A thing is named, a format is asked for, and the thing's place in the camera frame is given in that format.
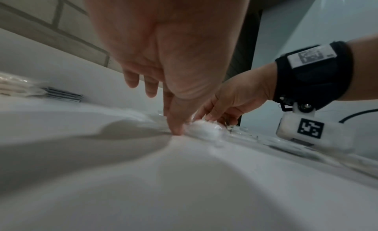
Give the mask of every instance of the wrist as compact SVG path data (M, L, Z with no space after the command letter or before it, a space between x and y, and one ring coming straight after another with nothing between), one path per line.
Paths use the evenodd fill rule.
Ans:
M268 100L273 100L277 85L277 63L272 62L259 68L262 75L263 90Z

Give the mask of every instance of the forearm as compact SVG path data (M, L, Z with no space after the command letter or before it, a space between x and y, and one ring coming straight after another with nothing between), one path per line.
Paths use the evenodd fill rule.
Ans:
M341 101L378 99L378 34L348 42L354 57L353 77Z

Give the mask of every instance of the qr code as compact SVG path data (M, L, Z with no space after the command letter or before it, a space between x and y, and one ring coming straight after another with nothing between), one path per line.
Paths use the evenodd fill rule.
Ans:
M323 53L317 48L298 53L299 59L303 64L313 63L324 59Z
M299 123L298 133L320 139L322 137L324 123L302 118Z

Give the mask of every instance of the black wristband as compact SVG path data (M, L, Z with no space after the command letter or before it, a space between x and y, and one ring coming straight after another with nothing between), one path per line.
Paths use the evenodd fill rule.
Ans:
M322 54L323 47L304 48L276 59L273 101L280 103L283 111L287 111L285 105L293 106L294 102L319 110L347 91L353 75L351 49L345 42L333 42L328 45L331 52ZM293 55L300 58L300 65L293 65Z

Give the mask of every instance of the black cable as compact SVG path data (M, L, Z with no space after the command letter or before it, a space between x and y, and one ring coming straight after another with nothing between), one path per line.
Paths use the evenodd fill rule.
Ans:
M352 114L350 116L345 117L344 119L342 119L341 121L339 121L339 123L344 123L347 120L352 119L353 117L360 116L360 115L367 114L367 113L372 113L372 112L378 112L378 109L364 110L362 112L354 113L354 114Z

